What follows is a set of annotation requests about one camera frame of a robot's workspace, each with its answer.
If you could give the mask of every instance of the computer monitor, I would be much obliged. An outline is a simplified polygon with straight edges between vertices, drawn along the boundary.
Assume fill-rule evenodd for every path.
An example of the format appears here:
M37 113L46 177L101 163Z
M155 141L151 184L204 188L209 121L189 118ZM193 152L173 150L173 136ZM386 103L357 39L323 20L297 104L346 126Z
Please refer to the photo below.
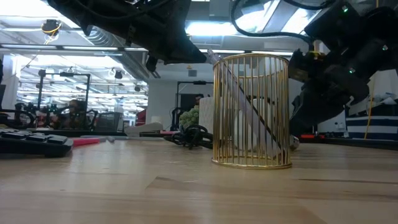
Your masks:
M4 97L5 92L6 92L6 86L0 85L0 110L1 110L2 98Z

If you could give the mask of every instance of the ceiling duct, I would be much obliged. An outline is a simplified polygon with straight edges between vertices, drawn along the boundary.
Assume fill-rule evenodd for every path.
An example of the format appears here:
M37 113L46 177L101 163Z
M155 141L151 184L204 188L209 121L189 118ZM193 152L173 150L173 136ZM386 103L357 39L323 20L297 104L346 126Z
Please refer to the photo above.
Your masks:
M98 47L120 47L123 46L122 40L105 30L94 28L91 35L86 37L91 43ZM149 71L131 53L123 52L122 56L110 56L115 61L121 63L123 67L137 80L147 81Z

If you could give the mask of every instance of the keyboard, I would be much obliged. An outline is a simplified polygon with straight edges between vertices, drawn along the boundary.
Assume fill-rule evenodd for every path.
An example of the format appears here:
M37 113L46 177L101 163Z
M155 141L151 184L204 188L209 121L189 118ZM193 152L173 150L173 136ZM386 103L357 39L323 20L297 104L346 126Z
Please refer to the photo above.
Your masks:
M54 158L66 156L72 146L73 140L65 136L0 129L0 153L44 155Z

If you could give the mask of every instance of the gold wire pencil holder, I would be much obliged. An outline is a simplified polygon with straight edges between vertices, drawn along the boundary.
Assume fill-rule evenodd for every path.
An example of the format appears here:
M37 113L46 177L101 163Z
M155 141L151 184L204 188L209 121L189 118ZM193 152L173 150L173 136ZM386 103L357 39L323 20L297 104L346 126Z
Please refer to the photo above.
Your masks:
M288 60L242 54L214 64L215 164L285 169L289 154Z

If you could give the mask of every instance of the wood grain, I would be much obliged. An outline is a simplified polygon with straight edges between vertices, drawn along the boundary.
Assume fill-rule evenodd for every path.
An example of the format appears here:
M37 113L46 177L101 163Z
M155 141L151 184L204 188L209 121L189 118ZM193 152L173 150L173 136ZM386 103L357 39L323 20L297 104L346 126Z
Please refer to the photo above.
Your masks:
M0 223L397 223L398 152L302 144L287 170L116 141L62 159L0 157Z

